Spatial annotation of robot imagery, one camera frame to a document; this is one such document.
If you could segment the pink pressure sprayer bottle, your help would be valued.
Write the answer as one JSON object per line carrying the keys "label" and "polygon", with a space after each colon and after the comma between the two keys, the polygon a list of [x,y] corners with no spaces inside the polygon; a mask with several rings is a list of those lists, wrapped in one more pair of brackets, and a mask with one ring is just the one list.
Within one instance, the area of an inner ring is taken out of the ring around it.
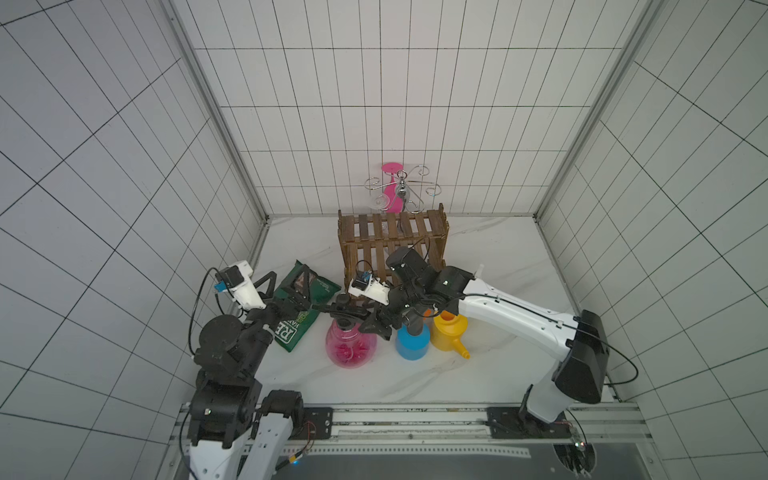
{"label": "pink pressure sprayer bottle", "polygon": [[[359,303],[353,300],[350,295],[342,293],[334,301],[363,306],[376,312],[373,300],[364,300],[362,303]],[[353,369],[364,365],[372,359],[377,348],[378,339],[382,338],[374,334],[361,333],[359,331],[361,322],[337,321],[332,318],[332,324],[326,334],[325,348],[328,357],[335,365]]]}

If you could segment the blue spray bottle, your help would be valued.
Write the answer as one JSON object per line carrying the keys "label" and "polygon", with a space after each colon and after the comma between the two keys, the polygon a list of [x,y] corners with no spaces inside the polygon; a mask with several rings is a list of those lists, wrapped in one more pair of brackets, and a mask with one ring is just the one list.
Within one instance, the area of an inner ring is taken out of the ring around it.
{"label": "blue spray bottle", "polygon": [[431,336],[428,320],[432,313],[432,309],[427,309],[422,316],[412,314],[398,330],[395,347],[402,358],[415,361],[426,355]]}

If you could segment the yellow watering can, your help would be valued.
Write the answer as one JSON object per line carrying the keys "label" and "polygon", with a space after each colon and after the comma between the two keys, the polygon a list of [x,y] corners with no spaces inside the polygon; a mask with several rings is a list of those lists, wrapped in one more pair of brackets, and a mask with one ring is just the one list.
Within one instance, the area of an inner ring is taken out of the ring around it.
{"label": "yellow watering can", "polygon": [[470,358],[470,353],[462,343],[462,336],[469,326],[464,315],[442,311],[433,318],[430,342],[433,347],[445,352],[456,352],[464,359]]}

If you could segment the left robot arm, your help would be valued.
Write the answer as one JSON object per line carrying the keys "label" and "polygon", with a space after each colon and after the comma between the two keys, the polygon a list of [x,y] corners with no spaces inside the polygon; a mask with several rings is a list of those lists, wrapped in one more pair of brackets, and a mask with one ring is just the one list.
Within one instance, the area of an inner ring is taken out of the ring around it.
{"label": "left robot arm", "polygon": [[311,307],[312,270],[288,277],[288,293],[275,293],[277,275],[257,281],[245,262],[213,269],[214,287],[240,308],[210,320],[199,335],[193,360],[200,370],[181,430],[181,459],[191,479],[269,479],[313,446],[318,428],[308,419],[300,392],[260,395],[256,378],[283,321]]}

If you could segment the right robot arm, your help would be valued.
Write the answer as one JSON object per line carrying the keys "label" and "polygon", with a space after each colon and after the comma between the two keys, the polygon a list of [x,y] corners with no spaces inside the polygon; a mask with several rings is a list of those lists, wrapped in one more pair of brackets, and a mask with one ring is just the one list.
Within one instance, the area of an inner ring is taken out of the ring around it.
{"label": "right robot arm", "polygon": [[507,294],[458,267],[436,269],[414,249],[400,247],[386,260],[398,279],[389,286],[368,274],[319,311],[344,330],[389,339],[402,327],[419,332],[427,317],[447,312],[485,321],[538,346],[554,364],[526,391],[524,413],[553,423],[576,403],[598,404],[606,380],[609,345],[599,315],[555,313]]}

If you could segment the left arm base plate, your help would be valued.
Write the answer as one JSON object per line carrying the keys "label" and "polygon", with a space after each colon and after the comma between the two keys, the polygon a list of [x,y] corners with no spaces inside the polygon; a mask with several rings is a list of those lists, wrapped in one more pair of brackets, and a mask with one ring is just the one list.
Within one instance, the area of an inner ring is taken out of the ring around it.
{"label": "left arm base plate", "polygon": [[331,438],[334,409],[331,407],[304,407],[292,440],[328,440]]}

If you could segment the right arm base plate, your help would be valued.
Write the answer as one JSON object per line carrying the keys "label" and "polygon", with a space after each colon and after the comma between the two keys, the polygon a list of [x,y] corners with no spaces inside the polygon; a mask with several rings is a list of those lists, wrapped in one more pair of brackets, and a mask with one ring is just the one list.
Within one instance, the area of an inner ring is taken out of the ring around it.
{"label": "right arm base plate", "polygon": [[564,419],[546,424],[526,411],[520,413],[519,407],[507,406],[488,407],[486,415],[485,425],[493,439],[569,441],[572,438]]}

